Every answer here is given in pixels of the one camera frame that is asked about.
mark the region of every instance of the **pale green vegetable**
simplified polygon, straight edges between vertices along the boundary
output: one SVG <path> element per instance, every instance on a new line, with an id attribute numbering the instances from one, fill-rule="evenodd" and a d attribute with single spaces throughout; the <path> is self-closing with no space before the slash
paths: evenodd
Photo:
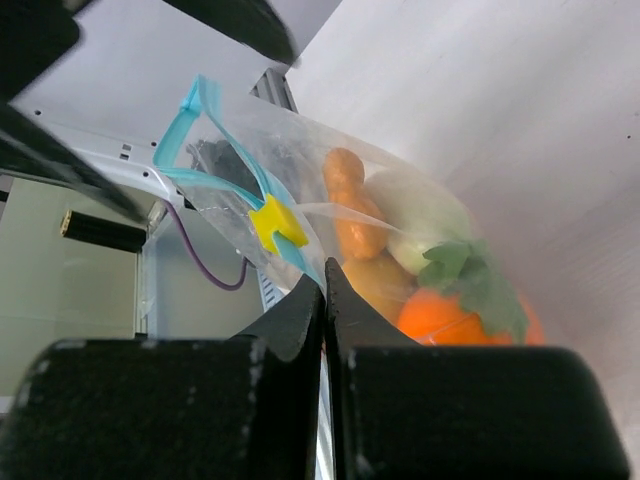
<path id="1" fill-rule="evenodd" d="M 430 260 L 423 254 L 451 240 L 472 240 L 473 222 L 460 201 L 440 185 L 414 171 L 382 171 L 372 175 L 365 188 L 396 227 L 389 235 L 387 250 L 413 275 Z"/>

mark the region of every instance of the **wire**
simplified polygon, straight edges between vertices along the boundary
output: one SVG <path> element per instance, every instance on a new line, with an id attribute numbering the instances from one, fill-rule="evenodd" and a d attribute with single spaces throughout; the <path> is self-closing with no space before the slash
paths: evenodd
<path id="1" fill-rule="evenodd" d="M 244 284 L 245 279 L 247 278 L 247 267 L 249 266 L 249 260 L 247 260 L 246 257 L 242 257 L 240 279 L 236 283 L 230 285 L 228 283 L 223 282 L 219 278 L 217 278 L 207 269 L 207 267 L 205 267 L 205 265 L 200 260 L 200 257 L 198 257 L 198 254 L 193 248 L 193 244 L 191 243 L 191 240 L 189 240 L 189 235 L 187 234 L 187 231 L 184 228 L 184 224 L 182 223 L 182 220 L 180 219 L 180 215 L 178 215 L 176 208 L 171 204 L 171 202 L 168 202 L 166 200 L 163 200 L 163 202 L 165 207 L 167 208 L 167 211 L 169 212 L 169 215 L 171 215 L 171 218 L 173 218 L 173 221 L 176 223 L 176 226 L 178 227 L 178 231 L 180 232 L 180 236 L 182 237 L 184 246 L 187 249 L 189 256 L 198 267 L 198 270 L 202 272 L 202 274 L 205 276 L 207 280 L 209 280 L 218 288 L 226 290 L 227 292 L 234 292 L 236 290 L 239 290 L 240 287 L 242 287 L 242 285 Z"/>

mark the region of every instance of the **transparent bag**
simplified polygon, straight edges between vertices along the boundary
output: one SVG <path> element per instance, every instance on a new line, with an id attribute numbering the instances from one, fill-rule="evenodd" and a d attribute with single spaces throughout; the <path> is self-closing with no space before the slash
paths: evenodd
<path id="1" fill-rule="evenodd" d="M 277 286 L 326 291 L 335 257 L 358 292 L 425 345 L 540 344 L 468 210 L 393 155 L 200 76 L 154 163 Z"/>

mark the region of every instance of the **clear ziplock bag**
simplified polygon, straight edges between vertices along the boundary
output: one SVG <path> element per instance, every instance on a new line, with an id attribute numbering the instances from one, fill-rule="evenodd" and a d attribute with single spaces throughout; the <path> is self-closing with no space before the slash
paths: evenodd
<path id="1" fill-rule="evenodd" d="M 539 344 L 467 209 L 389 153 L 199 76 L 154 156 L 203 217 L 277 286 L 353 288 L 425 345 Z"/>

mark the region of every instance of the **yellow clip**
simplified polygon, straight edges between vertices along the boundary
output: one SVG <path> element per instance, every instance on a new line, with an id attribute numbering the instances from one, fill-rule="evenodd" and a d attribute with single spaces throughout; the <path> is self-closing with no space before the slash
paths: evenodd
<path id="1" fill-rule="evenodd" d="M 270 193 L 267 193 L 264 206 L 260 210 L 249 211 L 249 218 L 256 229 L 260 243 L 271 253 L 278 253 L 273 242 L 275 232 L 280 233 L 298 248 L 309 243 L 295 215 Z"/>

